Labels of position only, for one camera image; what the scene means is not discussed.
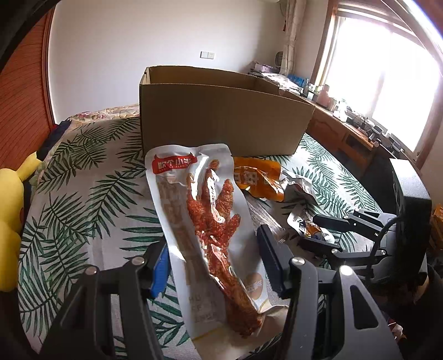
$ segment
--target bedspread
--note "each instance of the bedspread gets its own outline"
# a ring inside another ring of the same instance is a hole
[[[39,175],[22,237],[19,309],[36,351],[63,299],[89,264],[101,270],[122,266],[163,235],[145,178],[138,108],[83,113],[72,119]],[[320,205],[309,206],[312,214],[341,217],[355,207],[380,211],[349,171],[307,134],[294,155],[266,158],[311,179]],[[285,227],[294,205],[263,202]],[[353,234],[343,234],[339,242],[350,251],[370,248]],[[118,297],[112,301],[116,351],[126,358]],[[198,358],[181,317],[172,276],[165,292],[148,305],[164,355]]]

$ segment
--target white wall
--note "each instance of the white wall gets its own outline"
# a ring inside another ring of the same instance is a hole
[[[279,4],[260,0],[62,0],[49,45],[55,118],[138,102],[147,66],[274,64],[283,25]]]
[[[325,26],[328,0],[307,0],[300,35],[295,43],[294,74],[311,78]]]

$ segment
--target yellow plush toy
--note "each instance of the yellow plush toy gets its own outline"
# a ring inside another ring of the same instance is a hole
[[[17,171],[0,169],[0,291],[17,287],[20,231],[23,219],[25,181],[41,163],[37,154],[29,155]]]

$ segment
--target orange snack wrapper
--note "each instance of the orange snack wrapper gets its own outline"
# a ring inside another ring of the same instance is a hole
[[[234,157],[235,183],[254,197],[283,201],[284,192],[279,181],[280,171],[281,166],[276,161]]]

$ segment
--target brown cardboard box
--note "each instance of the brown cardboard box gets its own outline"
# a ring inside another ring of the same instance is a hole
[[[225,143],[235,156],[291,155],[314,106],[278,93],[274,84],[230,71],[147,68],[140,82],[144,153],[168,144]]]

